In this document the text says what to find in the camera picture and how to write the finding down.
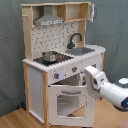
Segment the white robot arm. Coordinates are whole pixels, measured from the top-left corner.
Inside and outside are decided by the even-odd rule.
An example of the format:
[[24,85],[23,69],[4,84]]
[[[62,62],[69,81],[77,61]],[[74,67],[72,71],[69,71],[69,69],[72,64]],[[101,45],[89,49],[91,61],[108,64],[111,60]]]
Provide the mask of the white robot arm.
[[99,100],[105,98],[117,110],[128,111],[128,79],[122,78],[117,83],[111,83],[103,71],[93,66],[87,66],[84,74],[91,97]]

